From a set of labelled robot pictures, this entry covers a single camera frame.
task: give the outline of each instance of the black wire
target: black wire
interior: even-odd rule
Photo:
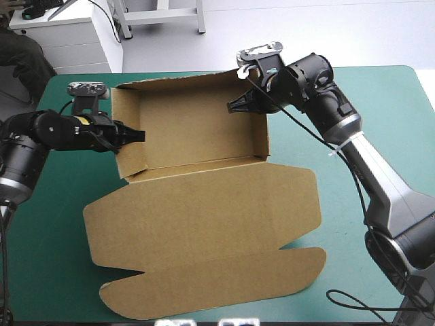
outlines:
[[[351,306],[351,305],[347,305],[347,304],[343,304],[343,303],[341,303],[341,302],[335,301],[334,299],[332,299],[332,298],[329,296],[329,294],[332,293],[332,292],[337,292],[337,293],[343,294],[344,296],[346,296],[346,297],[352,299],[353,301],[359,303],[362,307]],[[326,292],[326,297],[327,297],[331,302],[333,302],[333,303],[335,303],[335,304],[337,304],[337,305],[339,305],[339,306],[345,307],[345,308],[358,309],[358,310],[368,310],[368,311],[370,311],[371,313],[373,313],[376,317],[378,317],[379,319],[381,319],[383,323],[387,324],[387,321],[386,321],[386,320],[385,320],[385,319],[384,319],[380,314],[378,314],[378,313],[376,312],[377,309],[374,309],[374,308],[372,308],[372,307],[367,306],[363,301],[357,299],[356,297],[354,297],[354,296],[352,296],[352,295],[350,295],[350,294],[348,294],[348,293],[345,293],[345,292],[340,291],[340,290],[329,290],[328,292]]]
[[[297,120],[292,114],[290,114],[287,110],[285,110],[281,105],[279,105],[278,103],[276,103],[276,101],[269,95],[267,94],[265,91],[263,91],[263,89],[261,89],[260,86],[258,86],[254,81],[252,81],[249,77],[247,77],[247,80],[257,89],[259,90],[274,106],[276,106],[278,109],[280,109],[282,112],[284,112],[291,120],[293,120],[298,126],[300,126],[302,129],[304,129],[305,131],[307,131],[312,137],[314,137],[315,139],[317,139],[320,143],[324,144],[327,148],[335,151],[335,148],[333,146],[331,146],[331,144],[327,143],[326,141],[324,141],[322,138],[320,138],[319,136],[317,136],[313,131],[311,131],[308,127],[306,127],[302,122],[300,122],[299,120]],[[431,307],[431,303],[429,303],[429,301],[427,301],[419,292],[418,290],[416,290],[416,288],[414,288],[414,286],[412,286],[412,284],[410,284],[408,282],[408,280],[406,279],[406,277],[404,275],[402,275],[402,273],[399,271],[399,269],[396,267],[396,265],[394,265],[394,263],[391,261],[391,259],[387,256],[387,254],[385,253],[385,251],[382,249],[381,245],[379,244],[379,241],[377,240],[373,229],[370,227],[370,224],[368,223],[367,220],[367,209],[366,209],[366,203],[364,201],[364,196],[362,194],[362,190],[361,190],[361,185],[360,182],[356,176],[354,167],[352,167],[352,165],[349,163],[349,161],[346,159],[346,157],[340,153],[337,152],[336,153],[337,156],[339,158],[341,158],[341,160],[346,164],[347,168],[349,169],[353,181],[355,182],[355,186],[356,189],[358,191],[358,196],[360,197],[360,202],[361,202],[361,207],[362,207],[362,212],[364,215],[364,224],[366,224],[368,231],[370,232],[370,235],[372,236],[376,246],[378,247],[378,249],[380,250],[380,252],[382,253],[382,255],[385,257],[385,259],[387,260],[388,264],[395,270],[395,272],[398,274],[398,276],[405,282],[405,284],[415,292],[416,296],[420,298],[420,300],[427,306],[427,307]],[[417,307],[417,309],[423,313],[426,318],[428,319],[434,319],[435,320],[435,314],[432,312],[430,313],[433,318],[430,318],[426,315],[426,313],[423,311],[422,307],[419,307],[413,300],[412,298],[410,298],[410,300],[412,301],[412,303],[414,303],[414,305]]]
[[[362,307],[359,306],[353,306],[351,304],[344,304],[342,302],[336,301],[334,299],[331,298],[330,294],[331,293],[338,293],[341,295],[344,295],[345,297],[348,297],[350,299],[352,299],[353,301],[356,301],[357,303],[361,304],[360,301],[357,301],[352,295],[341,291],[341,290],[337,290],[337,289],[331,289],[328,290],[326,292],[326,297],[333,303],[336,304],[337,306],[341,306],[341,307],[345,307],[348,309],[355,309],[355,310],[374,310],[374,311],[419,311],[418,308],[385,308],[385,307],[370,307],[367,305],[363,305]]]
[[[69,101],[69,102],[66,102],[65,103],[65,105],[62,107],[62,109],[60,109],[60,111],[59,111],[59,114],[62,114],[63,113],[63,111],[69,106],[69,105],[71,105],[71,104],[73,104],[73,100],[71,100],[71,101]]]
[[[1,236],[1,251],[3,255],[3,316],[1,318],[1,325],[6,326],[7,312],[8,312],[8,297],[7,292],[7,247],[6,247],[6,231],[5,231],[5,217],[0,214],[0,236]]]
[[[119,37],[118,37],[118,35],[116,34],[116,28],[115,28],[115,26],[114,26],[114,24],[112,23],[112,21],[111,21],[111,19],[110,19],[110,17],[109,17],[109,14],[98,4],[98,3],[95,3],[93,0],[88,0],[89,2],[91,2],[91,3],[93,3],[94,5],[96,5],[98,8],[100,8],[100,10],[106,15],[106,17],[107,17],[107,19],[109,20],[109,23],[110,23],[110,26],[111,26],[111,29],[112,29],[112,31],[114,32],[114,35],[115,35],[115,39],[116,39],[116,41],[119,43],[119,44],[121,44],[121,40],[119,39]]]

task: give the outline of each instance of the dark trousers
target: dark trousers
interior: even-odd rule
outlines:
[[[0,28],[0,66],[16,66],[14,77],[29,90],[36,102],[56,72],[39,44],[29,37]]]

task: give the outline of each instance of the white floor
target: white floor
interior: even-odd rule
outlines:
[[[213,71],[236,67],[237,50],[271,40],[293,62],[311,52],[334,67],[408,65],[435,107],[435,1],[203,0],[207,32],[195,19],[134,26],[123,41],[124,72]],[[171,7],[194,6],[171,0]],[[155,1],[126,0],[130,11]]]

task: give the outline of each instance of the white cabinet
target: white cabinet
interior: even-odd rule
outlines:
[[[110,13],[106,0],[96,2]],[[54,11],[34,20],[23,20],[17,11],[10,28],[38,42],[57,73],[122,72],[123,51],[112,30],[113,21],[98,7],[79,0],[47,21]]]

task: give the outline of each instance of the cardboard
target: cardboard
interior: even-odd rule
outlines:
[[[144,272],[101,287],[118,314],[288,295],[321,272],[323,249],[279,250],[320,224],[315,175],[266,162],[265,115],[228,114],[248,88],[231,71],[112,90],[114,119],[147,132],[117,156],[130,184],[84,210],[94,263]]]

